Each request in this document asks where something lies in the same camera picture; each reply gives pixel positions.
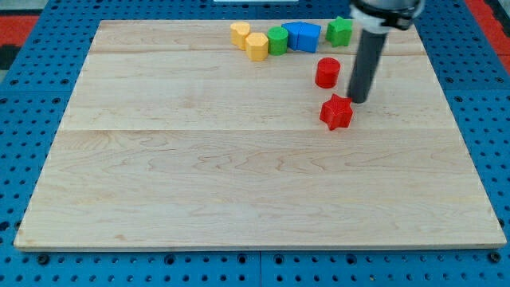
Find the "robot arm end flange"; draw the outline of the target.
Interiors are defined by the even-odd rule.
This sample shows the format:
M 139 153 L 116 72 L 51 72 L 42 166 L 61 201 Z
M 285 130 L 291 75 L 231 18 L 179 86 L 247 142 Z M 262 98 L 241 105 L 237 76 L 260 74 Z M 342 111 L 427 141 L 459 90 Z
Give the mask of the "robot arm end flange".
M 408 30 L 425 8 L 425 0 L 350 0 L 351 17 L 370 33 Z

